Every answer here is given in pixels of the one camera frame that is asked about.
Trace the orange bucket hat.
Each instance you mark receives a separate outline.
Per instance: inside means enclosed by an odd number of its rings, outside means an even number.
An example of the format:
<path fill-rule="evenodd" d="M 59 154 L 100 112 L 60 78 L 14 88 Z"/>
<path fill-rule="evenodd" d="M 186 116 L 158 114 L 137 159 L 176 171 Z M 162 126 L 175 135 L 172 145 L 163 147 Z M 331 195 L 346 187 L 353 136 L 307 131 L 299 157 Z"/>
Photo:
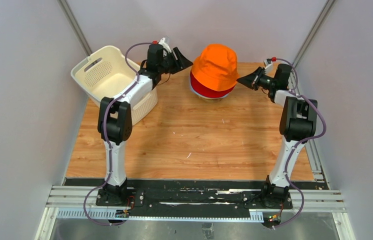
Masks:
<path fill-rule="evenodd" d="M 239 78 L 237 54 L 226 45 L 209 44 L 194 60 L 190 72 L 207 89 L 226 92 L 235 87 Z"/>

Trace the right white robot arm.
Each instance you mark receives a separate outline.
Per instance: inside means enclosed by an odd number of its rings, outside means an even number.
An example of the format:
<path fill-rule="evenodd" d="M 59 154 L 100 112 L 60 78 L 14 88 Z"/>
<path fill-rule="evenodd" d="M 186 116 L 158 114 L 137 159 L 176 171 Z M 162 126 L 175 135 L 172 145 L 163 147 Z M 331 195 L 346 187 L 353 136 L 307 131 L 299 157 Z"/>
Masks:
<path fill-rule="evenodd" d="M 294 68 L 282 63 L 277 66 L 273 77 L 266 74 L 265 68 L 258 67 L 254 72 L 237 79 L 239 84 L 251 90 L 266 90 L 271 102 L 282 107 L 279 122 L 281 149 L 275 167 L 258 195 L 261 204 L 268 209 L 288 198 L 291 172 L 301 150 L 315 136 L 317 129 L 318 102 L 315 99 L 305 99 L 291 90 L 291 75 L 296 75 Z"/>

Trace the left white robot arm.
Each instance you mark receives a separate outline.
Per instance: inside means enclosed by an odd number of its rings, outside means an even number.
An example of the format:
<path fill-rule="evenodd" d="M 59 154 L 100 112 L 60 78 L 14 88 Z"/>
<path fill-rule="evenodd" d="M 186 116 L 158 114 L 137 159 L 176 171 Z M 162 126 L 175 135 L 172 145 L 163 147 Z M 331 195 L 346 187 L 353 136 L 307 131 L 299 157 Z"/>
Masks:
<path fill-rule="evenodd" d="M 128 200 L 125 171 L 126 143 L 133 130 L 132 108 L 152 92 L 162 80 L 163 74 L 176 74 L 193 65 L 178 47 L 166 43 L 148 42 L 147 58 L 139 69 L 134 68 L 126 57 L 126 65 L 135 77 L 115 97 L 103 97 L 100 101 L 97 130 L 105 143 L 107 174 L 101 186 L 103 194 L 116 207 Z"/>

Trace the white plastic basket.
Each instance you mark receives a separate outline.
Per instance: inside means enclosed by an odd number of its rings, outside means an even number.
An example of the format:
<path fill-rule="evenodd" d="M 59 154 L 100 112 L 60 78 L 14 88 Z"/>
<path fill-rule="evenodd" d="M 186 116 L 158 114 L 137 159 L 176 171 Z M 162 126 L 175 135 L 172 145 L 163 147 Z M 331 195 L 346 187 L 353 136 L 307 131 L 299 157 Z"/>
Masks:
<path fill-rule="evenodd" d="M 86 57 L 71 70 L 71 77 L 100 107 L 103 97 L 122 94 L 136 78 L 135 72 L 126 64 L 119 48 L 107 45 Z M 158 103 L 154 89 L 132 106 L 132 124 L 141 121 Z"/>

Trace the red bucket hat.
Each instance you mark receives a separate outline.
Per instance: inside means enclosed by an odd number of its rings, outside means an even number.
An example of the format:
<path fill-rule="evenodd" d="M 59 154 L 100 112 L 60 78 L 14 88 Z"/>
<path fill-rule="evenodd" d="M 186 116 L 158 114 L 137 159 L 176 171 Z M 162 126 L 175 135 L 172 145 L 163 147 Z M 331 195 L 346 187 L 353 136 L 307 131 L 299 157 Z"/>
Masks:
<path fill-rule="evenodd" d="M 216 90 L 212 90 L 206 86 L 204 86 L 203 84 L 201 84 L 196 78 L 195 76 L 193 75 L 192 72 L 190 72 L 189 74 L 189 88 L 193 88 L 195 91 L 197 91 L 199 94 L 201 95 L 204 95 L 206 97 L 222 97 L 223 95 L 227 94 L 227 93 L 231 93 L 233 91 L 233 89 L 235 88 L 235 86 L 227 89 L 227 90 L 223 90 L 223 91 L 216 91 Z"/>

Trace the purple bucket hat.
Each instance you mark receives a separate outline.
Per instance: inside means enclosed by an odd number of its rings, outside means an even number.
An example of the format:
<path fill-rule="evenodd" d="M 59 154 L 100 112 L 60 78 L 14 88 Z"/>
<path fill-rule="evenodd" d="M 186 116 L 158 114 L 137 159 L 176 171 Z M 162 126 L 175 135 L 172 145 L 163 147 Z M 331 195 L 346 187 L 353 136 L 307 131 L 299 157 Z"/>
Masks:
<path fill-rule="evenodd" d="M 202 95 L 202 94 L 200 94 L 200 93 L 198 93 L 197 91 L 195 91 L 192 87 L 190 87 L 190 90 L 191 90 L 191 92 L 192 93 L 194 93 L 195 95 L 197 95 L 198 97 L 200 97 L 200 98 L 226 98 L 230 93 L 227 93 L 227 94 L 225 94 L 225 95 L 223 95 L 223 96 L 220 96 L 220 97 L 208 97 L 208 96 L 204 96 L 204 95 Z"/>

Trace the wooden hat stand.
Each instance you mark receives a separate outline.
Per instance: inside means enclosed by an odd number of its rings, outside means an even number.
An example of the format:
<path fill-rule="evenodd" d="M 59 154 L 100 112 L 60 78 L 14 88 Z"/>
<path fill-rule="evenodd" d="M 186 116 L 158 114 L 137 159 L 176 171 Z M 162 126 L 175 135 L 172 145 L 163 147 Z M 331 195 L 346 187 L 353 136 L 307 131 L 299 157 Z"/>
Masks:
<path fill-rule="evenodd" d="M 224 100 L 224 98 L 203 98 L 203 100 L 208 103 L 217 103 Z"/>

